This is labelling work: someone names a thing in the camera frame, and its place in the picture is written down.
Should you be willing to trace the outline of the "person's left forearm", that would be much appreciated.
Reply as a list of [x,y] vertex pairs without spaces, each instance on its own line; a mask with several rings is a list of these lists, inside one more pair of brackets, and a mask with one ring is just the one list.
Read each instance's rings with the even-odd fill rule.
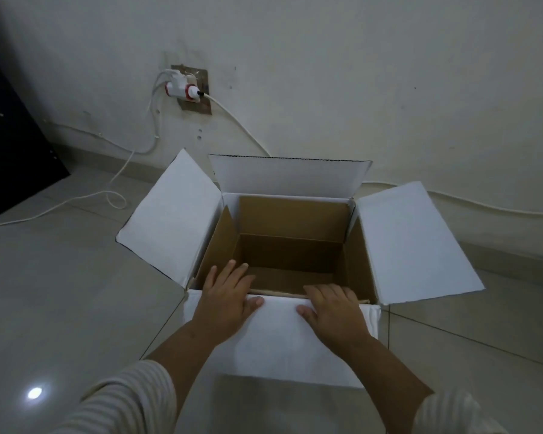
[[168,337],[146,360],[165,368],[177,402],[183,404],[210,354],[228,338],[215,325],[193,319]]

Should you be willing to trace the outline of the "person's right hand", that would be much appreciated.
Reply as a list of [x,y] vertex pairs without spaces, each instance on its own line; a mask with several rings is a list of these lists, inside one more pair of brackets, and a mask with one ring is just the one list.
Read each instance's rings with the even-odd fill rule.
[[309,325],[331,352],[348,360],[371,339],[369,329],[355,293],[336,284],[304,285],[318,324]]

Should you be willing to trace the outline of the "metal wall socket plate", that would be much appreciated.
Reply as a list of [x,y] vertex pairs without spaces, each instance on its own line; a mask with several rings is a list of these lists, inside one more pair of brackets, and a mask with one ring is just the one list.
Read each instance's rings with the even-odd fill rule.
[[187,82],[195,84],[203,91],[203,97],[200,103],[187,102],[182,99],[175,98],[180,108],[184,111],[195,112],[203,115],[211,115],[211,103],[207,98],[209,93],[209,76],[208,70],[202,68],[194,68],[185,65],[170,65],[171,70],[179,70],[187,76]]

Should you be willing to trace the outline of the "person's left hand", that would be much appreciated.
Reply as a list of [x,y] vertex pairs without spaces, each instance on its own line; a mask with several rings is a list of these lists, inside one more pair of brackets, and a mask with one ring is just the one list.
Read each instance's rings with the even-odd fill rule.
[[218,269],[217,281],[210,291],[203,291],[192,318],[216,326],[230,339],[245,324],[253,313],[246,313],[246,298],[255,276],[249,276],[249,291],[229,291],[229,263]]

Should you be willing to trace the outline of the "white-lined cardboard box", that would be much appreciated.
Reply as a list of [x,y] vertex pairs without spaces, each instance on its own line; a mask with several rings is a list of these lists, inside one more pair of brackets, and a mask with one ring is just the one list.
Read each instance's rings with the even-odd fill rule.
[[211,267],[248,265],[265,303],[213,351],[212,375],[362,388],[298,316],[305,285],[349,287],[374,337],[383,306],[484,290],[420,182],[354,198],[369,160],[209,159],[218,185],[181,150],[116,241],[185,288],[183,322]]

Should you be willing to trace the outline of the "dark furniture panel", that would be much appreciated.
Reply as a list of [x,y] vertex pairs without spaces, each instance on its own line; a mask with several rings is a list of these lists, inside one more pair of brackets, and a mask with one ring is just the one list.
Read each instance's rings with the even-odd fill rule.
[[0,69],[0,215],[69,175]]

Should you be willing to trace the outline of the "person's right forearm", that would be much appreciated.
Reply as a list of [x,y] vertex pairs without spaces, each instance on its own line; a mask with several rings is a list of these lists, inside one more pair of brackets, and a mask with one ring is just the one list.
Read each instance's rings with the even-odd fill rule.
[[382,418],[412,421],[422,402],[434,391],[379,340],[368,335],[342,355],[367,390]]

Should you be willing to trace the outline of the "striped white shirt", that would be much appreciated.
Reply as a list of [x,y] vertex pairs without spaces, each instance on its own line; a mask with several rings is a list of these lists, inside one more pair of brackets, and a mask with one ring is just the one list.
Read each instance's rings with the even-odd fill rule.
[[[176,403],[166,369],[140,360],[95,384],[50,434],[174,434]],[[411,434],[508,434],[463,391],[425,398],[411,427]]]

